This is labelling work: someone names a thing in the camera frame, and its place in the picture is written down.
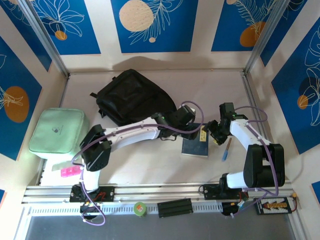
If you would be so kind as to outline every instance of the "cable connector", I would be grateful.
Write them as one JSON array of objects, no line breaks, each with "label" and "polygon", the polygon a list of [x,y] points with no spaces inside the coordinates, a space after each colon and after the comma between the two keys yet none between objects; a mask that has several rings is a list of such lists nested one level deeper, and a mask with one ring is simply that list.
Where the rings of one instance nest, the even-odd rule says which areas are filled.
[{"label": "cable connector", "polygon": [[239,203],[237,204],[237,206],[238,206],[239,208],[241,208],[244,203],[245,203],[245,201],[241,200],[241,202],[239,202]]}]

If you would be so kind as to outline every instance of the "green tape roll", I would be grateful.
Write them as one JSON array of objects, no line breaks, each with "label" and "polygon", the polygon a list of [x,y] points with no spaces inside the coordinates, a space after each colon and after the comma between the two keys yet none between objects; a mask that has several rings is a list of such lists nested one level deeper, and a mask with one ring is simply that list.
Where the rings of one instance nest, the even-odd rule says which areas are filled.
[{"label": "green tape roll", "polygon": [[135,215],[143,217],[147,214],[147,206],[143,202],[139,201],[134,205],[133,211]]}]

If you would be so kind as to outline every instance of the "black backpack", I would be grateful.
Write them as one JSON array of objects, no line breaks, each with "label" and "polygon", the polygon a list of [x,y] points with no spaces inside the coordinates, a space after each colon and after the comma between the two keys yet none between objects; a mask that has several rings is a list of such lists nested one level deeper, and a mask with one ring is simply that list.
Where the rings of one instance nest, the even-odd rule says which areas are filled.
[{"label": "black backpack", "polygon": [[118,126],[177,110],[164,90],[136,70],[126,70],[112,80],[97,94],[90,95],[96,98],[101,117],[108,116]]}]

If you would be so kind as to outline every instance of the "white wall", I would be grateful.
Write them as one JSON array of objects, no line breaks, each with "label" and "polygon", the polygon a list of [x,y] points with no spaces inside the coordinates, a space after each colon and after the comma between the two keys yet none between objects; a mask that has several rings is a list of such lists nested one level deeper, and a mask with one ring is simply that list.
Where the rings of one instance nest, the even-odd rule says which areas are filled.
[{"label": "white wall", "polygon": [[280,143],[284,147],[286,176],[298,194],[299,212],[307,229],[307,235],[315,240],[320,237],[320,205],[313,194],[311,184],[320,181],[320,145],[301,155],[298,154],[271,81],[319,17],[320,1],[308,0],[266,68],[259,59],[251,73],[260,106],[269,116],[268,124],[272,138],[275,143]]},{"label": "white wall", "polygon": [[251,51],[211,52],[224,1],[198,1],[191,52],[122,54],[111,1],[85,0],[101,54],[62,59],[71,72],[244,68]]},{"label": "white wall", "polygon": [[37,176],[40,159],[29,153],[28,142],[44,109],[59,105],[65,78],[54,64],[47,72],[18,30],[0,7],[0,36],[42,86],[17,161],[0,154],[0,189],[7,192],[0,209],[1,240],[12,240],[16,233],[26,186]]}]

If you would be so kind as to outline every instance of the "circuit board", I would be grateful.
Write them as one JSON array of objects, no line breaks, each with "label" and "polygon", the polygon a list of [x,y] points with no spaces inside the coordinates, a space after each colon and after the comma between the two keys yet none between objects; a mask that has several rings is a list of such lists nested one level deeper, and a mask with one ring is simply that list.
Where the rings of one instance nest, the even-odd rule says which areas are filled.
[{"label": "circuit board", "polygon": [[255,204],[258,215],[291,214],[291,207],[286,197],[264,198]]}]

